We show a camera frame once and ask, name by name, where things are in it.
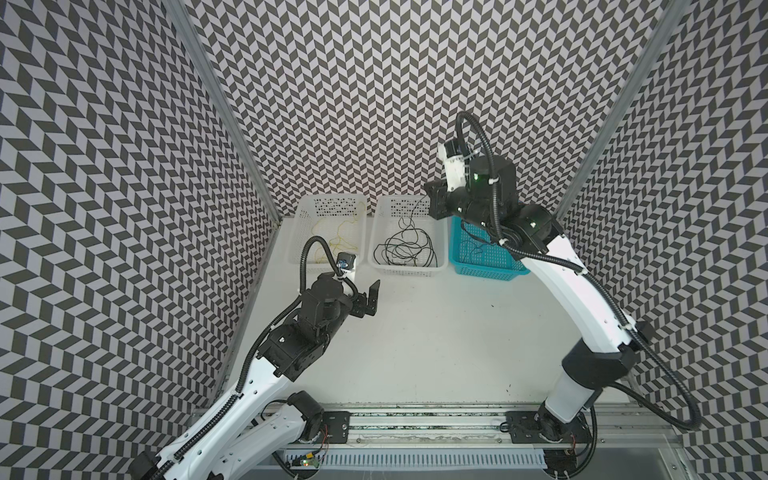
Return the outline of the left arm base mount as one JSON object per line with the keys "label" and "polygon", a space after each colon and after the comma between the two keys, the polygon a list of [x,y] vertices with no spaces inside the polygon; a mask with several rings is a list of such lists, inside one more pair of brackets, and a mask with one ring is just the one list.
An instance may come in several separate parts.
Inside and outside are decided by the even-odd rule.
{"label": "left arm base mount", "polygon": [[349,411],[324,411],[308,420],[300,443],[346,444],[349,437],[351,413]]}

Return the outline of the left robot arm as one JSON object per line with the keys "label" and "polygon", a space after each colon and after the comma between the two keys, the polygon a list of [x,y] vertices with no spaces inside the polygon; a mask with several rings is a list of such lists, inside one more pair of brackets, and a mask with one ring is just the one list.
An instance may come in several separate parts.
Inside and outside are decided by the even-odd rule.
{"label": "left robot arm", "polygon": [[380,284],[361,292],[357,257],[310,237],[299,261],[297,297],[257,337],[236,383],[191,427],[156,454],[129,465],[133,479],[240,479],[273,459],[294,479],[309,479],[335,442],[324,408],[288,390],[328,350],[345,320],[377,312]]}

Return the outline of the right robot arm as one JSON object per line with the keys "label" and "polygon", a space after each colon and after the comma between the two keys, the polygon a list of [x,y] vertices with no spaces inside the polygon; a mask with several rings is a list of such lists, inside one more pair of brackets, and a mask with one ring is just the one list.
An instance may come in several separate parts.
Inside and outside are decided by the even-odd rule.
{"label": "right robot arm", "polygon": [[[566,429],[605,388],[624,392],[680,430],[698,429],[703,420],[701,409],[689,388],[651,348],[651,325],[636,321],[619,306],[580,260],[550,211],[520,201],[515,166],[494,154],[479,119],[461,111],[454,128],[454,138],[438,148],[444,178],[424,186],[430,217],[457,217],[484,231],[488,243],[503,249],[539,278],[569,312],[581,334],[562,360],[555,387],[534,415],[540,438],[560,442]],[[677,389],[687,405],[687,418],[666,413],[620,384],[640,353]]]}

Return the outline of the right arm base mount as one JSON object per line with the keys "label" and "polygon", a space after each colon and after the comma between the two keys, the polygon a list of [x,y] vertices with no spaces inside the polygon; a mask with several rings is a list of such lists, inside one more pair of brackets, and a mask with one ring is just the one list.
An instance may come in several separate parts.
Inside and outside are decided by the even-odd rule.
{"label": "right arm base mount", "polygon": [[506,431],[513,444],[587,444],[593,436],[583,413],[579,413],[571,422],[563,423],[547,412],[507,411],[505,413]]}

